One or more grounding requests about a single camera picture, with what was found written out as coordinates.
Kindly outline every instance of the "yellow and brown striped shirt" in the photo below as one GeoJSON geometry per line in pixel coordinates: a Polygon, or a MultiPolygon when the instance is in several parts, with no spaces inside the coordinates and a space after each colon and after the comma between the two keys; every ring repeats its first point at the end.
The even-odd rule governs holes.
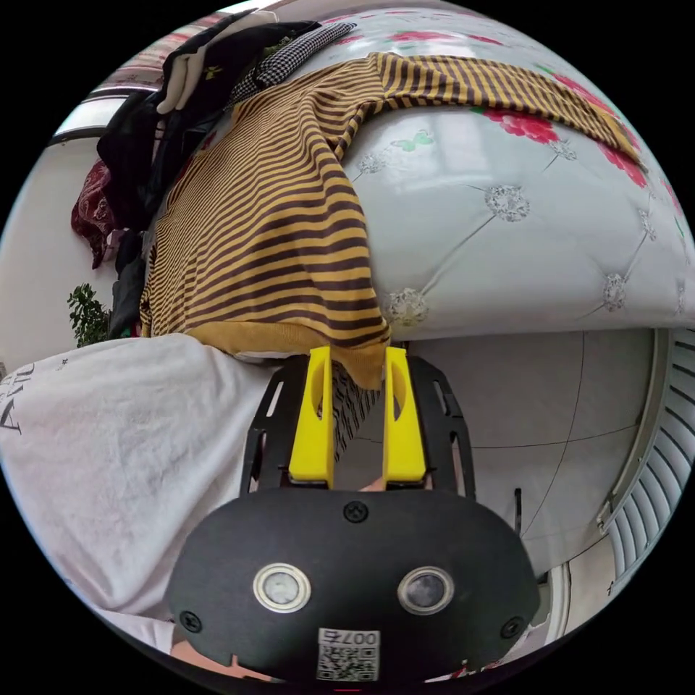
{"type": "Polygon", "coordinates": [[[330,344],[378,389],[389,326],[372,287],[366,221],[340,161],[383,111],[468,105],[552,119],[639,161],[618,122],[544,75],[453,56],[373,53],[238,104],[156,225],[143,334],[187,332],[229,354],[330,344]]]}

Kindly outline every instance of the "pink flower print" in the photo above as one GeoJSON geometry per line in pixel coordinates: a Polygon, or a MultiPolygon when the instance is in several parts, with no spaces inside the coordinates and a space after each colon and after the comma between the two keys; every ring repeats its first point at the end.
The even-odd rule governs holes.
{"type": "Polygon", "coordinates": [[[675,208],[675,211],[679,215],[683,215],[683,208],[681,208],[681,204],[678,202],[678,199],[675,197],[675,193],[673,192],[673,189],[671,188],[671,184],[668,181],[664,181],[661,179],[661,185],[668,191],[668,195],[671,196],[671,200],[673,201],[673,207],[675,208]]]}
{"type": "Polygon", "coordinates": [[[483,115],[491,121],[499,123],[503,130],[510,135],[528,138],[542,145],[560,141],[560,137],[553,130],[552,123],[548,119],[515,113],[514,111],[497,111],[495,109],[483,111],[483,115]]]}
{"type": "Polygon", "coordinates": [[[646,188],[644,173],[627,155],[604,145],[604,143],[598,143],[598,146],[611,164],[624,171],[640,188],[646,188]]]}
{"type": "Polygon", "coordinates": [[[348,17],[354,17],[355,13],[353,12],[352,14],[342,14],[340,17],[333,17],[331,20],[326,20],[323,22],[324,24],[332,24],[333,22],[342,22],[343,20],[346,20],[348,17]]]}
{"type": "Polygon", "coordinates": [[[352,43],[353,41],[359,41],[361,38],[364,38],[361,34],[357,34],[355,36],[345,36],[345,38],[339,38],[337,41],[334,41],[333,44],[335,46],[341,46],[344,43],[352,43]]]}
{"type": "Polygon", "coordinates": [[[481,41],[482,43],[493,43],[496,46],[504,46],[501,41],[494,38],[487,38],[486,36],[476,36],[475,34],[466,34],[468,38],[472,38],[475,41],[481,41]]]}
{"type": "Polygon", "coordinates": [[[434,41],[438,38],[451,38],[451,35],[439,31],[399,31],[389,37],[391,41],[434,41]]]}

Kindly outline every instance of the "red patterned cloth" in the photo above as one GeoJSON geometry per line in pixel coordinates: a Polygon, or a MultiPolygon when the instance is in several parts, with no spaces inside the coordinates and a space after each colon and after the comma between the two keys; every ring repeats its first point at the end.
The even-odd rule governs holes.
{"type": "Polygon", "coordinates": [[[89,242],[94,259],[93,269],[101,265],[108,236],[116,229],[113,213],[104,197],[104,185],[110,179],[111,174],[105,163],[98,159],[87,174],[70,219],[75,233],[89,242]]]}

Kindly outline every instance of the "white cloth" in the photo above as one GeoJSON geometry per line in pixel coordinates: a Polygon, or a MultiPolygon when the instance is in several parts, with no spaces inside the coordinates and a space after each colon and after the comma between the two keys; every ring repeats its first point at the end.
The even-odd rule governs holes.
{"type": "Polygon", "coordinates": [[[181,111],[185,107],[190,95],[193,94],[200,81],[203,73],[205,53],[209,46],[213,46],[221,39],[236,34],[243,29],[272,23],[277,23],[277,16],[274,12],[264,10],[252,12],[223,29],[195,53],[186,53],[174,58],[172,73],[169,76],[167,85],[167,93],[164,95],[164,100],[157,106],[157,113],[164,116],[174,111],[174,109],[181,111]]]}
{"type": "Polygon", "coordinates": [[[26,524],[92,608],[164,652],[187,534],[238,496],[272,369],[194,338],[101,343],[0,382],[0,452],[26,524]]]}

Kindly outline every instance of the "green leaves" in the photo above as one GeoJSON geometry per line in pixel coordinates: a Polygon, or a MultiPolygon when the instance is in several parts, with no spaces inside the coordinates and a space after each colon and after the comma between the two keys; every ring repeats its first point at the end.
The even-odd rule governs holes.
{"type": "Polygon", "coordinates": [[[94,298],[94,294],[86,282],[78,285],[67,300],[67,305],[72,309],[70,321],[78,348],[103,342],[109,333],[109,313],[94,298]]]}

